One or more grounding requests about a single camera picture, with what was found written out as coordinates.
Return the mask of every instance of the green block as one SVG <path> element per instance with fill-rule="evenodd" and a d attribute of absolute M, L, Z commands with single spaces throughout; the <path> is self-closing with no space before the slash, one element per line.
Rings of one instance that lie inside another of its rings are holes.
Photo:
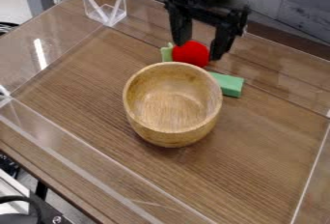
<path fill-rule="evenodd" d="M 171 62 L 172 61 L 172 58 L 171 58 L 172 48 L 174 48 L 172 44 L 168 43 L 168 47 L 163 47 L 160 49 L 163 62 Z"/>
<path fill-rule="evenodd" d="M 210 74 L 222 88 L 223 95 L 239 98 L 242 93 L 243 78 L 215 72 L 210 72 Z"/>

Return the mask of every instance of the bowl rim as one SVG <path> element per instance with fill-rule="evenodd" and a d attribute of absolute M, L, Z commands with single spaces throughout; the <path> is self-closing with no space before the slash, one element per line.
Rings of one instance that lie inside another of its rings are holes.
<path fill-rule="evenodd" d="M 158 128 L 154 128 L 154 127 L 149 127 L 147 126 L 143 122 L 140 122 L 139 120 L 136 120 L 135 118 L 135 115 L 131 111 L 131 108 L 128 106 L 128 100 L 127 100 L 127 95 L 128 95 L 128 87 L 131 85 L 131 82 L 132 80 L 137 77 L 137 75 L 140 75 L 144 71 L 147 71 L 148 69 L 151 68 L 156 68 L 156 67 L 160 67 L 160 66 L 164 66 L 164 65 L 180 65 L 180 66 L 184 66 L 184 67 L 188 67 L 194 70 L 198 70 L 210 80 L 211 82 L 218 86 L 219 88 L 219 101 L 214 107 L 214 111 L 211 112 L 210 115 L 206 116 L 206 118 L 203 119 L 203 121 L 194 125 L 194 126 L 190 126 L 190 127 L 186 127 L 186 128 L 182 128 L 182 129 L 178 129 L 178 130 L 171 130 L 171 131 L 166 131 L 166 130 L 160 130 Z M 220 89 L 220 86 L 218 84 L 218 82 L 215 81 L 215 79 L 212 78 L 211 74 L 204 70 L 202 69 L 200 67 L 196 67 L 191 64 L 187 64 L 187 63 L 180 63 L 180 62 L 162 62 L 162 63 L 156 63 L 151 66 L 147 66 L 144 67 L 141 70 L 139 70 L 128 79 L 128 82 L 125 84 L 125 87 L 124 87 L 124 90 L 123 90 L 123 102 L 124 102 L 124 109 L 125 109 L 125 112 L 127 112 L 127 115 L 129 116 L 129 118 L 136 122 L 139 123 L 143 127 L 151 129 L 152 131 L 156 131 L 159 133 L 167 133 L 167 134 L 179 134 L 179 133 L 186 133 L 188 131 L 192 131 L 192 130 L 196 130 L 199 129 L 200 127 L 203 127 L 206 124 L 208 124 L 211 122 L 211 120 L 216 117 L 216 115 L 219 114 L 219 111 L 220 111 L 220 108 L 222 108 L 222 102 L 223 102 L 223 94 L 222 94 L 222 89 Z"/>

